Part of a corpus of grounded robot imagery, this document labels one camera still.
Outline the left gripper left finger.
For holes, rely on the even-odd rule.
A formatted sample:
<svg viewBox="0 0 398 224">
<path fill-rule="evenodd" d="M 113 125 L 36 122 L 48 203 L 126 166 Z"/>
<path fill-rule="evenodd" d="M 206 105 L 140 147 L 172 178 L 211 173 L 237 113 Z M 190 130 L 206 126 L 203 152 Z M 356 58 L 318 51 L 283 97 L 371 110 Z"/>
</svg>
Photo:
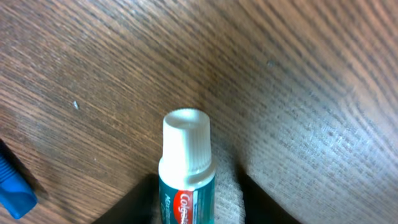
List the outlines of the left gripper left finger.
<svg viewBox="0 0 398 224">
<path fill-rule="evenodd" d="M 159 176 L 148 174 L 92 224 L 150 224 L 158 194 Z"/>
</svg>

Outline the teal toothpaste tube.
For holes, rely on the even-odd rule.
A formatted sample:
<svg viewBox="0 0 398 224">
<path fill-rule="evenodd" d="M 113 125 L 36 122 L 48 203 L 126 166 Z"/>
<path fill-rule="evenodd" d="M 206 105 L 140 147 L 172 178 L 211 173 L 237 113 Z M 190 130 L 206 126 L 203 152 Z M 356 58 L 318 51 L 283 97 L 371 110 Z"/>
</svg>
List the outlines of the teal toothpaste tube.
<svg viewBox="0 0 398 224">
<path fill-rule="evenodd" d="M 215 222 L 216 162 L 206 113 L 182 108 L 164 117 L 158 171 L 162 223 Z"/>
</svg>

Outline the blue disposable razor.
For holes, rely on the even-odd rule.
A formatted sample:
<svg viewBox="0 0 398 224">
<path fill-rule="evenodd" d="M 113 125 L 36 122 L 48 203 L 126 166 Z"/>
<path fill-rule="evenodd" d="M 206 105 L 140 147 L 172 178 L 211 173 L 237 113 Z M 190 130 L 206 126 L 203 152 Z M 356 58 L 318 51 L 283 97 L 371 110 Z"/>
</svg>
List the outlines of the blue disposable razor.
<svg viewBox="0 0 398 224">
<path fill-rule="evenodd" d="M 37 197 L 25 179 L 1 155 L 1 204 L 16 220 L 37 205 Z"/>
</svg>

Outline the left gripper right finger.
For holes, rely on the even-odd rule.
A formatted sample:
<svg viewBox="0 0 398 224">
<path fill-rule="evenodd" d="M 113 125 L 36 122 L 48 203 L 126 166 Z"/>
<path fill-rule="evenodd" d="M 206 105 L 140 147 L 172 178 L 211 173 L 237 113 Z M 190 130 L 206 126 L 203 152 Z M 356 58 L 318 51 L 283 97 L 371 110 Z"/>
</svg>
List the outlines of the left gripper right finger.
<svg viewBox="0 0 398 224">
<path fill-rule="evenodd" d="M 300 224 L 244 170 L 238 170 L 238 184 L 243 194 L 245 224 Z"/>
</svg>

